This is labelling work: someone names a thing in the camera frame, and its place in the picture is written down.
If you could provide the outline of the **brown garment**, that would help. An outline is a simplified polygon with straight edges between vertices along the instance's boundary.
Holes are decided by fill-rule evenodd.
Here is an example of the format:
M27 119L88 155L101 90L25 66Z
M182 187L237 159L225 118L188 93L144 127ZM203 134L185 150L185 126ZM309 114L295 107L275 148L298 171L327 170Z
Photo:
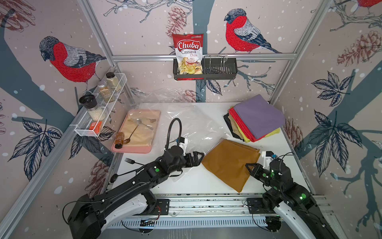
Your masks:
M236 192L242 192L250 174L246 164L257 163L260 150L224 139L202 160L203 166Z

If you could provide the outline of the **tan garment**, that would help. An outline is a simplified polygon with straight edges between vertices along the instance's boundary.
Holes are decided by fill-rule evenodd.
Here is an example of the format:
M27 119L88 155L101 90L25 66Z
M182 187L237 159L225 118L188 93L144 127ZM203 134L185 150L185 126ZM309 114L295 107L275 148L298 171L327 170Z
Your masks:
M242 134L240 133L238 127L237 127L237 124L235 122L235 120L233 119L233 117L228 114L228 119L230 120L231 122L231 126L232 126L232 129L233 129L233 132L238 135L240 137L241 140L244 140L244 137L242 136Z

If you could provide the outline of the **yellow green garment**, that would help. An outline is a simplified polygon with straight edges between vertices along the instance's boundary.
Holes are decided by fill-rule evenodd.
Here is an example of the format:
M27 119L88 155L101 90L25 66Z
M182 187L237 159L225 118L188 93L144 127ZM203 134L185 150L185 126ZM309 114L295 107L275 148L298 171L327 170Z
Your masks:
M242 132L240 129L238 129L238 128L233 129L233 132L234 132L236 135L238 135L238 137L239 137L241 140L243 140L244 142L251 142L251 140L248 139L248 138L246 137L246 135L244 135L243 132ZM272 136L272 135L274 135L274 134L279 134L280 132L281 132L281 129L278 128L278 129L272 131L271 133L265 135L264 137L270 137L270 136Z

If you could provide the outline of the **clear plastic vacuum bag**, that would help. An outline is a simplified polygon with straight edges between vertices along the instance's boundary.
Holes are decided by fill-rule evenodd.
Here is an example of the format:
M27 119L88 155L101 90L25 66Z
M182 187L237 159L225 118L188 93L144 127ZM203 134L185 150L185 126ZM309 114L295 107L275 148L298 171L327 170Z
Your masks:
M212 116L201 109L199 95L192 90L162 88L143 92L132 88L139 109L159 110L159 125L153 141L153 151L162 155L167 142L167 133L171 121L175 118L182 122L181 137L188 139L186 153L198 151L208 154L228 132Z

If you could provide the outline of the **black trousers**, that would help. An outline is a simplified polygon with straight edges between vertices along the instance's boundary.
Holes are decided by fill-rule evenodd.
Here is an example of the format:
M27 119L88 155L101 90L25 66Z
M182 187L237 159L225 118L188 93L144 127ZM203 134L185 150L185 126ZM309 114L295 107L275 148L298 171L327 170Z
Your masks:
M233 136L234 138L236 138L236 139L241 139L240 136L237 135L237 134L233 131L233 128L232 128L232 125L231 125L231 121L230 121L230 119L228 118L228 116L229 116L229 113L227 113L227 114L225 114L225 115L223 116L224 121L225 121L225 123L226 123L228 129L230 130L230 132L231 132L231 134L232 134L232 136Z

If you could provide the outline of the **purple garment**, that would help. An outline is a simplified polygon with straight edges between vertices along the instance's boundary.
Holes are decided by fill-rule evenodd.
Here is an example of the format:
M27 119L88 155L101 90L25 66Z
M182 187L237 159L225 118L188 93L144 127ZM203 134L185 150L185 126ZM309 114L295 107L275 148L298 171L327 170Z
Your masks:
M281 128L286 121L283 113L269 104L261 95L238 103L233 108L257 138Z

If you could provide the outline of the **red garment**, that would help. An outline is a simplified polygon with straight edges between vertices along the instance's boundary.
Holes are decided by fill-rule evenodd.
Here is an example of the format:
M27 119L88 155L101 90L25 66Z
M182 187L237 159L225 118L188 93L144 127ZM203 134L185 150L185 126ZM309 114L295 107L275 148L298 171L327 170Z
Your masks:
M263 138L265 138L266 136L262 136L262 137L255 137L251 131L249 130L249 128L246 126L246 124L242 121L242 119L240 118L240 116L238 115L238 113L235 111L234 108L230 108L228 110L228 113L230 116L232 116L234 122L236 123L238 129L239 129L239 132L244 135L244 138L247 139L247 141L245 142L257 142Z

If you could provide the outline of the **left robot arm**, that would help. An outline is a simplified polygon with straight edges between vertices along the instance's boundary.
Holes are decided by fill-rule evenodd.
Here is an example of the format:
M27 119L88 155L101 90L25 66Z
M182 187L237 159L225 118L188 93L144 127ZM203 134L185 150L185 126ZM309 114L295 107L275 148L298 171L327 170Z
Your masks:
M156 160L140 167L133 178L116 188L94 197L81 196L74 202L67 220L72 237L96 239L117 221L143 212L151 213L156 208L151 189L166 181L173 172L199 166L204 156L197 151L184 154L181 147L174 145L164 150Z

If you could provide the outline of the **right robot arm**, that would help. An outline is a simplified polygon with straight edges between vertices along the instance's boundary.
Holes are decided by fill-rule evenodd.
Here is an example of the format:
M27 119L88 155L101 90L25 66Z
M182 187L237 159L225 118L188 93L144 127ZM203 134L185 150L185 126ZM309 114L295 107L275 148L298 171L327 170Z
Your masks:
M286 222L300 239L337 239L321 213L313 195L294 182L290 168L276 158L269 169L259 163L247 163L250 176L269 187L261 199L248 198L246 204L251 215L275 213Z

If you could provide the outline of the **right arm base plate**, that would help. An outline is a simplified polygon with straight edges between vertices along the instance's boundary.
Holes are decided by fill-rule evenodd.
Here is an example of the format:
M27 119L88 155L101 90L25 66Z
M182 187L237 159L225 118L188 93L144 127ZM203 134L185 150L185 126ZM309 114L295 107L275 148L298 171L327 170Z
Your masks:
M250 214L271 214L274 212L264 205L262 198L247 198L245 205Z

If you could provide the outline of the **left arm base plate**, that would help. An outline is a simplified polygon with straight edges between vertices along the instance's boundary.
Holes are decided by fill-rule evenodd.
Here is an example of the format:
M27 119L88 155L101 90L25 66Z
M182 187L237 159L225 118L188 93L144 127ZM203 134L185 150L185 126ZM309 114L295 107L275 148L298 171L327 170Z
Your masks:
M149 213L152 216L168 215L170 207L169 199L157 199L153 210Z

